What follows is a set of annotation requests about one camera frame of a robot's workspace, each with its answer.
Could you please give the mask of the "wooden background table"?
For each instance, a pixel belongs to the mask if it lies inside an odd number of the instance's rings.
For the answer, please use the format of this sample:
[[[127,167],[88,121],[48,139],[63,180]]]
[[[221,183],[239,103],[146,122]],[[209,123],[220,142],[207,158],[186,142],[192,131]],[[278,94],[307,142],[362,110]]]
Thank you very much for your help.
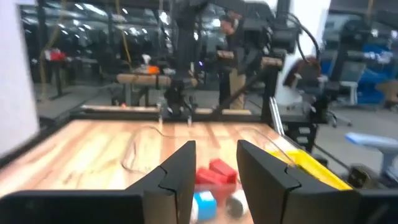
[[[118,83],[124,85],[124,96],[128,106],[140,106],[144,98],[144,106],[150,106],[150,89],[159,90],[170,85],[171,79],[166,75],[145,75],[121,73],[116,76]]]

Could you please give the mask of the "silver metal rod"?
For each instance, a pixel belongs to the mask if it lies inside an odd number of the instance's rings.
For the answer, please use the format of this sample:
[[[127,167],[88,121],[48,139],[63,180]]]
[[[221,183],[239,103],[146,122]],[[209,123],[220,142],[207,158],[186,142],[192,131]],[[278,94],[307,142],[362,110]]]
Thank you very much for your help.
[[[271,110],[272,122],[275,132],[281,136],[284,136],[285,135],[284,126],[282,124],[276,99],[273,96],[269,98],[269,106]]]

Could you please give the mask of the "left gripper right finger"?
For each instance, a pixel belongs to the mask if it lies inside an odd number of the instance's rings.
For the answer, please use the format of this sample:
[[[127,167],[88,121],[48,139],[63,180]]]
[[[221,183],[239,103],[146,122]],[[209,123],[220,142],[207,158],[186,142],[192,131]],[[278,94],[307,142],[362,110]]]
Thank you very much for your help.
[[[355,224],[355,191],[335,189],[245,140],[236,153],[254,224]]]

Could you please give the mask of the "brown office chair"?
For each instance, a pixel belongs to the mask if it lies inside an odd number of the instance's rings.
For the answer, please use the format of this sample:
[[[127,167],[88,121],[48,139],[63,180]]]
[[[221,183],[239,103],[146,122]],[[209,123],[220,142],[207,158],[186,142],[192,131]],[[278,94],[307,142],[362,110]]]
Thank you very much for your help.
[[[320,92],[321,67],[314,56],[299,58],[290,68],[283,85],[291,90],[317,95]]]

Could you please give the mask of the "red background item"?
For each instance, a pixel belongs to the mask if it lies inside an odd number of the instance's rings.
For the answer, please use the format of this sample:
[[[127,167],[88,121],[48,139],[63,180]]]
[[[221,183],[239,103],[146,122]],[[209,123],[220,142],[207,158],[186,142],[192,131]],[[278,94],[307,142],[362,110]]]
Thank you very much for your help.
[[[50,49],[44,51],[44,57],[47,61],[62,61],[65,60],[66,55],[59,49]]]

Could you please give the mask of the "light blue stool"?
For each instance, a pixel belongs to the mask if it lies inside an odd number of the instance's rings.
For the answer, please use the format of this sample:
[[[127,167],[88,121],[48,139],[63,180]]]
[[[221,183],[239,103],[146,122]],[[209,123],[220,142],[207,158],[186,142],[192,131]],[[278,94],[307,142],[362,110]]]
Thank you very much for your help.
[[[394,165],[398,158],[398,140],[363,133],[347,133],[345,138],[353,144],[378,149],[382,153],[381,173],[398,179],[398,166]]]

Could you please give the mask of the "black rig frame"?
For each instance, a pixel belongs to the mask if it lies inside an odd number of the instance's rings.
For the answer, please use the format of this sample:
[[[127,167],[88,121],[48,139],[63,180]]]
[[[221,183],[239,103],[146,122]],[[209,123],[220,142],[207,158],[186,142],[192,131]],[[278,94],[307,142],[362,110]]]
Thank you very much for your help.
[[[276,18],[281,22],[286,22],[290,16],[293,18],[294,22],[299,21],[297,17],[290,12],[291,1],[292,0],[277,1]],[[260,115],[260,122],[271,124],[272,108],[269,103],[271,102],[271,99],[275,97],[278,76],[279,75],[276,65],[269,65],[268,68],[263,68],[259,75],[248,79],[241,88],[237,89],[234,93],[230,95],[228,99],[224,100],[222,104],[215,108],[211,116],[215,118],[221,116],[221,112],[223,109],[226,109],[228,105],[230,105],[234,100],[237,100],[238,97],[242,95],[248,88],[250,88],[256,81],[260,80],[263,81],[266,85],[262,96],[262,111]]]

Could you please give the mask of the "clear plastic bin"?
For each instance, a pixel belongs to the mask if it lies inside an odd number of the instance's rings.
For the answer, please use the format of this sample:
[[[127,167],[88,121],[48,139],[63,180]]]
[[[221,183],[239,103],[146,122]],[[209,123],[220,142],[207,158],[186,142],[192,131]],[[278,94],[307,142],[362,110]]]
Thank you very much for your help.
[[[187,141],[196,142],[196,166],[208,167],[212,159],[220,158],[234,169],[237,141],[243,139],[263,150],[287,152],[293,144],[279,136],[266,124],[255,123],[138,123],[124,137],[120,171],[115,186],[126,188],[143,178],[171,156]]]

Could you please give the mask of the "white tape roll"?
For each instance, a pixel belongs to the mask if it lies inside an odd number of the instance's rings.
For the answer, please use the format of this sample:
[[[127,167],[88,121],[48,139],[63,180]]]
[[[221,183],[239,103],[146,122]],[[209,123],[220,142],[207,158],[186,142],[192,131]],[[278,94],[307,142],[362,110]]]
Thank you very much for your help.
[[[226,199],[226,213],[235,219],[243,217],[249,211],[243,189],[239,189]]]

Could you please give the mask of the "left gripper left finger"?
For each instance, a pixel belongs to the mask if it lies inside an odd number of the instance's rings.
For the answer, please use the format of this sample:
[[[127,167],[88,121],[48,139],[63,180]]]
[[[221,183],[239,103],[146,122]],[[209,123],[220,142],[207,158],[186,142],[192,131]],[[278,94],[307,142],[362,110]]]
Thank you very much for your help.
[[[187,141],[126,189],[134,196],[128,224],[189,224],[195,172],[196,142]]]

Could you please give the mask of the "red office block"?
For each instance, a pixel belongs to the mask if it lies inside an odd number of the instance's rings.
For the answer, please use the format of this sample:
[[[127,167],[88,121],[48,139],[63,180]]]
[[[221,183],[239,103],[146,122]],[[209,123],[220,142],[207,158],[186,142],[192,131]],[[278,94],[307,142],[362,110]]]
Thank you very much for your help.
[[[226,185],[228,177],[210,169],[199,168],[195,174],[196,184]]]
[[[229,184],[235,184],[237,182],[238,172],[219,158],[210,161],[209,170],[225,176]]]

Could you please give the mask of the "teal and white tape dispenser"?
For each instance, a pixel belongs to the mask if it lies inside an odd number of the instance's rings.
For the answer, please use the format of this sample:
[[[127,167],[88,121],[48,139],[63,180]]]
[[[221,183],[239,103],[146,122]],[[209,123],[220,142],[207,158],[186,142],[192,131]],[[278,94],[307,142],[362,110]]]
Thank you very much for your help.
[[[195,192],[192,200],[190,224],[205,222],[216,217],[217,202],[210,191]]]

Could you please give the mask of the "yellow slotted plastic basket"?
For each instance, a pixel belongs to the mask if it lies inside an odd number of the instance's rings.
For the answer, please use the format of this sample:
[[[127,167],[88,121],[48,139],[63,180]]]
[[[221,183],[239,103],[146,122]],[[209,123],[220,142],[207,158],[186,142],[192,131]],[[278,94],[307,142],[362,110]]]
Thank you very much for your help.
[[[281,151],[280,149],[268,150],[266,152],[272,156],[282,160],[288,165],[295,164],[303,168],[309,174],[313,175],[319,181],[334,187],[339,190],[351,190],[345,181],[341,180],[337,175],[328,170],[325,166],[321,165],[311,155],[307,154],[301,149],[289,149],[287,151]]]

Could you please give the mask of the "person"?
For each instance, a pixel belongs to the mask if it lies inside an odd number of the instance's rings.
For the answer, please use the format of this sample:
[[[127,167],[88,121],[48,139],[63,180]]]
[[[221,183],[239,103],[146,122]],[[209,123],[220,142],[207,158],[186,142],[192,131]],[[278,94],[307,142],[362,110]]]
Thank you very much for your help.
[[[229,96],[233,96],[245,85],[246,74],[244,67],[240,65],[244,58],[244,31],[242,15],[228,10],[220,17],[220,29],[226,37],[227,49],[232,58],[229,60]]]

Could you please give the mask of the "black drawer cabinet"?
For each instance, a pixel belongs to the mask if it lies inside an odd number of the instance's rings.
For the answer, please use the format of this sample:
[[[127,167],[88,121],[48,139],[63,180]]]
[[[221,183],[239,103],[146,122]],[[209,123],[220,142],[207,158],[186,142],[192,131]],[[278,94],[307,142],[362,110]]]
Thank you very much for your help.
[[[295,145],[311,154],[317,137],[318,125],[307,121],[283,121],[282,124],[284,133],[290,142],[294,142]]]

